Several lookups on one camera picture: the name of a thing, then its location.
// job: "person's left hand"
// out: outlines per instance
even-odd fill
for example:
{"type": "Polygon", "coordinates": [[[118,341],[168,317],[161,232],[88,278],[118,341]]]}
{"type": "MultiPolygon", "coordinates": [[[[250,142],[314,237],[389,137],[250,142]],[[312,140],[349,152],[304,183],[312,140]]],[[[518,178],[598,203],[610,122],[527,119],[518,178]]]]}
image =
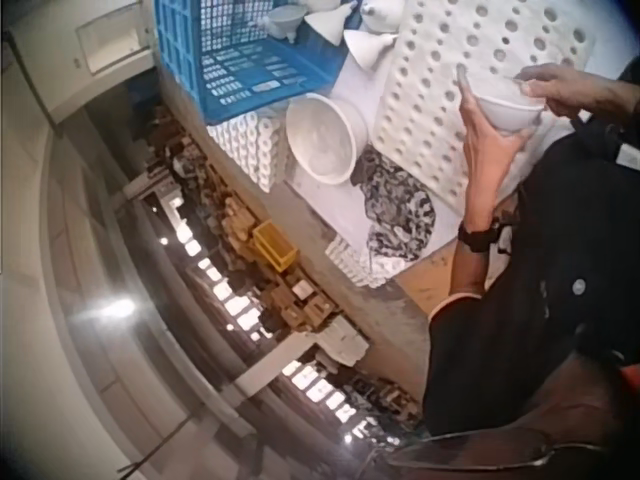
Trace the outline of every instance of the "person's left hand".
{"type": "Polygon", "coordinates": [[[465,68],[458,66],[457,74],[458,88],[462,94],[460,114],[467,128],[464,154],[469,167],[469,184],[465,225],[467,229],[471,227],[482,230],[490,226],[498,190],[513,159],[531,138],[534,130],[522,130],[510,136],[500,134],[478,106],[469,87],[465,68]]]}

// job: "person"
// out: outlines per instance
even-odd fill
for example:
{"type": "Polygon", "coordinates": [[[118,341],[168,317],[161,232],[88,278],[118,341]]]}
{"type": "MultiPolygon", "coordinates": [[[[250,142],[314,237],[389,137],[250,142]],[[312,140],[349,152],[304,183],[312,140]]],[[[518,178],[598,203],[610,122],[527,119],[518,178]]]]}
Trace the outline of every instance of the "person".
{"type": "MultiPolygon", "coordinates": [[[[640,60],[617,81],[553,64],[518,75],[575,132],[518,188],[511,258],[487,291],[498,190],[532,132],[497,132],[458,76],[469,183],[450,296],[430,315],[425,426],[442,435],[524,422],[554,442],[613,452],[609,463],[581,457],[587,471],[551,462],[537,478],[589,478],[605,464],[601,478],[627,478],[612,465],[638,439],[640,60]],[[586,123],[581,110],[593,114],[586,123]]],[[[410,478],[449,478],[440,475],[410,478]]],[[[513,475],[500,478],[530,478],[513,475]]]]}

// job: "bowl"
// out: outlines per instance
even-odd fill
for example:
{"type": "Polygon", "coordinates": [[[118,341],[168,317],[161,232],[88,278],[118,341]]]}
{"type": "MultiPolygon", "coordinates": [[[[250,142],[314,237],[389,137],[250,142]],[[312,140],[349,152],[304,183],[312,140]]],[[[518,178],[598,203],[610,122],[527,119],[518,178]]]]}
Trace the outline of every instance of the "bowl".
{"type": "Polygon", "coordinates": [[[367,125],[351,103],[309,93],[291,102],[287,139],[294,157],[319,182],[349,179],[367,145],[367,125]]]}
{"type": "Polygon", "coordinates": [[[515,133],[535,125],[545,100],[524,95],[520,83],[493,74],[468,73],[469,87],[487,120],[498,130],[515,133]]]}

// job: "plastic crate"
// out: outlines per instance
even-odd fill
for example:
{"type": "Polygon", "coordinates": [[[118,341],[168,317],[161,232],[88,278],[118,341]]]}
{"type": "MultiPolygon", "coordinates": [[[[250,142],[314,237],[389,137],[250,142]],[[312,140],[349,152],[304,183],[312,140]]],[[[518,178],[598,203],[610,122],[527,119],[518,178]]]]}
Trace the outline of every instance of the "plastic crate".
{"type": "Polygon", "coordinates": [[[298,249],[271,220],[253,229],[253,240],[256,248],[278,273],[285,271],[298,256],[298,249]]]}
{"type": "MultiPolygon", "coordinates": [[[[154,0],[163,62],[210,125],[333,85],[348,50],[305,22],[294,45],[250,26],[287,0],[154,0]]],[[[358,9],[347,28],[358,28],[358,9]]]]}

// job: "wristwatch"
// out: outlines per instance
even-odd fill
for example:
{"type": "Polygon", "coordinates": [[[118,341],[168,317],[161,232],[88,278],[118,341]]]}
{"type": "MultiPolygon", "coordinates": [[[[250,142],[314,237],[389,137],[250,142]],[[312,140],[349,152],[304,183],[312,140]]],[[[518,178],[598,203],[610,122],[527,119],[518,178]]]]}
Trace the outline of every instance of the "wristwatch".
{"type": "Polygon", "coordinates": [[[491,244],[496,243],[500,238],[500,222],[494,218],[488,230],[483,232],[467,232],[464,222],[458,228],[458,240],[464,243],[473,253],[486,253],[491,248],[491,244]]]}

